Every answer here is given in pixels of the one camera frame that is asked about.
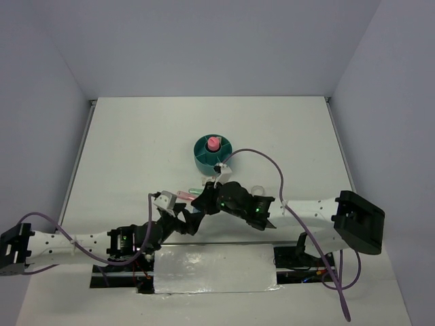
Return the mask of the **pink translucent highlighter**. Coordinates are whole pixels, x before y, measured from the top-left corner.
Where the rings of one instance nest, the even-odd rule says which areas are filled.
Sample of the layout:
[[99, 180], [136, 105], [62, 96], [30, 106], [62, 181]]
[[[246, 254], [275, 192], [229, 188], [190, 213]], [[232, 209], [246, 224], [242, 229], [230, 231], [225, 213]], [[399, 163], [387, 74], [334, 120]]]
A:
[[196, 198], [195, 195], [183, 191], [178, 191], [176, 195], [180, 200], [186, 200], [186, 201], [192, 201]]

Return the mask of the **pink capped crayon tube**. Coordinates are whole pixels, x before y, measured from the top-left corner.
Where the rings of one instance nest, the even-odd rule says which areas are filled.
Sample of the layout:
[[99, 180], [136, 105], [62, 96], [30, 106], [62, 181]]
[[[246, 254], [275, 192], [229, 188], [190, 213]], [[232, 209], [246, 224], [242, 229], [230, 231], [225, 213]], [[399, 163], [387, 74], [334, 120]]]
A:
[[220, 138], [217, 136], [212, 136], [207, 139], [207, 150], [210, 152], [217, 152], [220, 150], [221, 143]]

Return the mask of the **green translucent highlighter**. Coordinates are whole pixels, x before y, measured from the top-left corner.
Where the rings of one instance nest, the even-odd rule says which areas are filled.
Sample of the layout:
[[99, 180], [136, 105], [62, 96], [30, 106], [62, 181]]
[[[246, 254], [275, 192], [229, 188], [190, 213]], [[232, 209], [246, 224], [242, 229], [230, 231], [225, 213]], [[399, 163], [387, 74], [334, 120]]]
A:
[[198, 189], [198, 188], [190, 188], [189, 190], [188, 190], [188, 193], [189, 194], [193, 194], [193, 195], [196, 195], [196, 196], [198, 196], [198, 195], [200, 195], [201, 193], [202, 193], [202, 189]]

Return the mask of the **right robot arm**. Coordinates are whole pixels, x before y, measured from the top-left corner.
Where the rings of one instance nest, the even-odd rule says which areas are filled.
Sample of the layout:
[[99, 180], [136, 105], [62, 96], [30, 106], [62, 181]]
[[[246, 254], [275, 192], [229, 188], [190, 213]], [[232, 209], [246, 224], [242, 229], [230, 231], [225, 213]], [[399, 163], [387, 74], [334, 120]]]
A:
[[304, 266], [343, 249], [365, 255], [382, 252], [385, 212], [349, 190], [323, 200], [278, 200], [252, 195], [236, 181], [208, 182], [192, 206], [207, 215], [228, 213], [260, 231], [302, 227], [295, 252]]

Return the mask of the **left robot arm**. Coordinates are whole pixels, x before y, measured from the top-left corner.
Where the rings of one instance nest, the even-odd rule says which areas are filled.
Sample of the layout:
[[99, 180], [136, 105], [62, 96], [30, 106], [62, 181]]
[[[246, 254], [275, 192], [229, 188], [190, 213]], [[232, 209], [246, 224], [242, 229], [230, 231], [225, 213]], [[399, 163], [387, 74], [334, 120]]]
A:
[[101, 264], [124, 271], [137, 262], [152, 261], [155, 252], [174, 232], [195, 235], [205, 214], [175, 205], [177, 215], [158, 209], [160, 218], [93, 234], [39, 232], [21, 221], [1, 235], [1, 275], [31, 275], [58, 265]]

